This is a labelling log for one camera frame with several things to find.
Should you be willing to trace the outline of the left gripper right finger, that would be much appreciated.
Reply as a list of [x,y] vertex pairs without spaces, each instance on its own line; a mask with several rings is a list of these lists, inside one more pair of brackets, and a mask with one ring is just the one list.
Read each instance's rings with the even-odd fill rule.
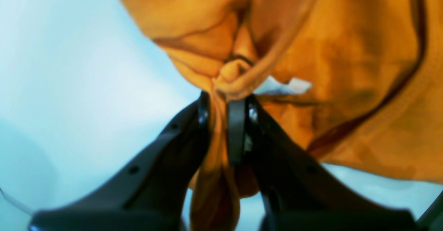
[[228,161],[259,184],[261,231],[416,231],[410,212],[353,192],[294,143],[255,97],[228,104]]

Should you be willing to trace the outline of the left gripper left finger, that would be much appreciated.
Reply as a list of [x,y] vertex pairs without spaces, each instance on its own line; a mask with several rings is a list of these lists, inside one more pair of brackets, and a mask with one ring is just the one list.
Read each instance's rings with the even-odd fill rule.
[[115,176],[68,206],[37,212],[31,231],[185,231],[182,209],[209,146],[209,94],[180,111]]

